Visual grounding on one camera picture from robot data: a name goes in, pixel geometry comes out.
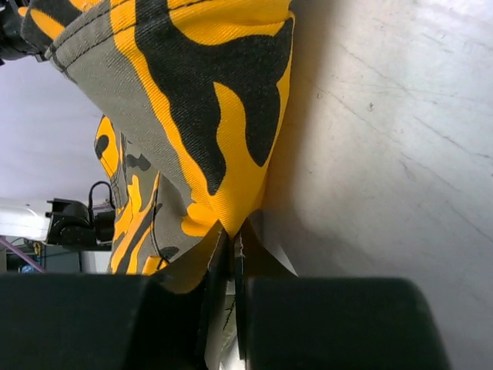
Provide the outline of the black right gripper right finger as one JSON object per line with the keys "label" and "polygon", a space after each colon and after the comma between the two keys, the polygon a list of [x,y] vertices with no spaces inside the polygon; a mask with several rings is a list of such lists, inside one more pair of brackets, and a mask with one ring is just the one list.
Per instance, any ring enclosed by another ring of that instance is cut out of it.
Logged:
{"label": "black right gripper right finger", "polygon": [[240,359],[247,358],[247,281],[249,278],[295,278],[260,242],[249,219],[233,241],[236,327]]}

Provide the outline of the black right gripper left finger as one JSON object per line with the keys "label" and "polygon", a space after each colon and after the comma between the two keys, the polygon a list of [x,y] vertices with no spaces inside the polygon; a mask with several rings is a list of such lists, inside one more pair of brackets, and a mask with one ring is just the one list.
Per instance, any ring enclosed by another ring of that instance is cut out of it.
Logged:
{"label": "black right gripper left finger", "polygon": [[155,275],[163,287],[165,361],[217,361],[229,278],[229,239],[217,222],[206,236]]}

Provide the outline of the yellow camouflage trousers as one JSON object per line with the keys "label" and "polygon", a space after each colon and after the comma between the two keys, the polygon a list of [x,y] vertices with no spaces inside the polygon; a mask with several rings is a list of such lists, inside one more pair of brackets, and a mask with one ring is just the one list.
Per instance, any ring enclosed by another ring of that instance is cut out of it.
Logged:
{"label": "yellow camouflage trousers", "polygon": [[102,111],[109,271],[153,274],[260,208],[290,90],[287,1],[32,1],[22,36]]}

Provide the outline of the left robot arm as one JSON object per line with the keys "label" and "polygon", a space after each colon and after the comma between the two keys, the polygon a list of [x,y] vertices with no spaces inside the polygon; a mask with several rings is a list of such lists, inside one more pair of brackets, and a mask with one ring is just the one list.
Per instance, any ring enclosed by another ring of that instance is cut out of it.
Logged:
{"label": "left robot arm", "polygon": [[52,200],[1,199],[1,235],[62,246],[75,252],[110,251],[116,219],[112,191],[108,199],[97,203],[94,190],[111,186],[94,183],[88,200],[54,198]]}

